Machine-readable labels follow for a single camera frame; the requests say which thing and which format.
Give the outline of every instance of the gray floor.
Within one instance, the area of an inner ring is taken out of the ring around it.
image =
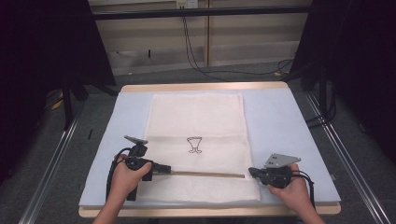
[[[277,63],[258,63],[246,65],[223,66],[221,70],[244,72],[260,72],[276,70]],[[228,81],[261,81],[279,80],[273,74],[257,76],[236,74],[230,72],[211,73]],[[146,73],[141,75],[117,76],[119,90],[126,84],[149,83],[184,83],[184,82],[218,82],[192,69]],[[293,80],[290,88],[306,119],[315,116],[311,105],[300,88],[300,81]],[[50,190],[46,195],[35,223],[91,223],[91,219],[78,215],[78,201],[84,188],[85,179],[91,167],[93,156],[105,132],[108,120],[116,98],[106,95],[95,88],[87,87],[90,97],[86,102],[74,101],[74,108],[82,107],[81,117],[73,137],[68,144],[56,171],[56,176],[50,183]],[[350,156],[359,168],[368,186],[373,191],[379,203],[384,208],[390,222],[396,222],[396,175],[395,164],[386,158],[370,135],[359,128],[359,120],[345,105],[341,98],[337,98],[337,114],[332,126],[339,133]],[[14,170],[14,175],[0,187],[0,223],[19,222],[23,211],[35,192],[36,186],[47,169],[54,149],[63,134],[64,111],[46,110],[35,136],[31,139],[31,146],[21,162]],[[311,133],[318,145],[331,174],[336,176],[334,184],[342,198],[341,213],[336,216],[324,217],[328,223],[375,223],[361,193],[352,182],[345,165],[341,163],[338,154],[329,141],[327,134],[321,127],[312,128]],[[235,223],[240,219],[203,219],[203,218],[169,218],[160,223]],[[288,219],[250,218],[250,223],[289,223]],[[147,219],[121,218],[119,223],[148,223]]]

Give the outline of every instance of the folded towel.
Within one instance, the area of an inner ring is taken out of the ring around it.
[[[145,158],[174,171],[242,174],[245,178],[154,176],[139,184],[139,200],[228,203],[258,201],[243,98],[240,94],[154,95]]]

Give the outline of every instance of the white towel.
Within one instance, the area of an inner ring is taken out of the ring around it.
[[[174,171],[242,174],[245,178],[154,176],[139,185],[137,198],[165,202],[258,201],[243,99],[240,94],[154,95],[145,158]]]

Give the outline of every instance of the human arm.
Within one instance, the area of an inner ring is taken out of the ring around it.
[[[299,170],[298,165],[295,163],[290,165],[290,169],[292,171]],[[303,178],[293,177],[284,189],[277,189],[270,185],[268,185],[268,189],[282,200],[289,209],[297,213],[305,224],[325,223],[309,199],[308,189]]]
[[[119,161],[126,159],[127,156],[121,154]],[[134,190],[140,179],[149,172],[151,163],[148,162],[137,171],[130,170],[125,162],[120,162],[114,170],[111,180],[111,189],[105,205],[99,212],[93,224],[116,223],[117,216],[121,210],[126,197]]]

